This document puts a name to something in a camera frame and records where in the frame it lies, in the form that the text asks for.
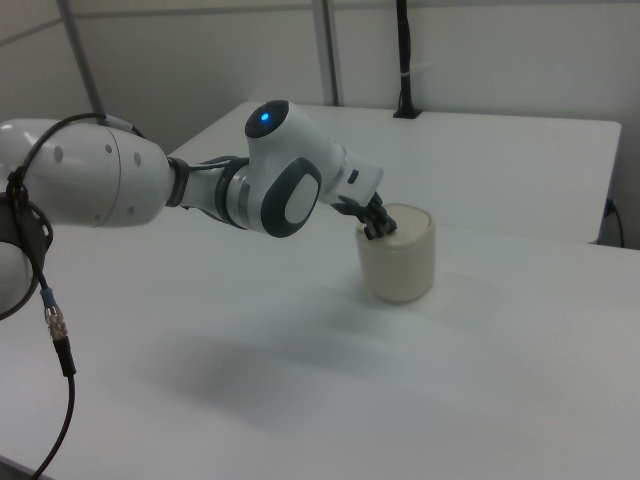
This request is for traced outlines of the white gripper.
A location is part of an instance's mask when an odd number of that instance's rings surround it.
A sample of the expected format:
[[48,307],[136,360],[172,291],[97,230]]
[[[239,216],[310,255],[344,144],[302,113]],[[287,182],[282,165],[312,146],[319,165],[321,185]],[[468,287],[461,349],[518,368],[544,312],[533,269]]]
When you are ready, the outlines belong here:
[[341,148],[321,163],[322,187],[319,199],[337,204],[342,215],[354,216],[364,225],[368,240],[379,239],[397,229],[379,195],[374,195],[383,168],[354,152]]

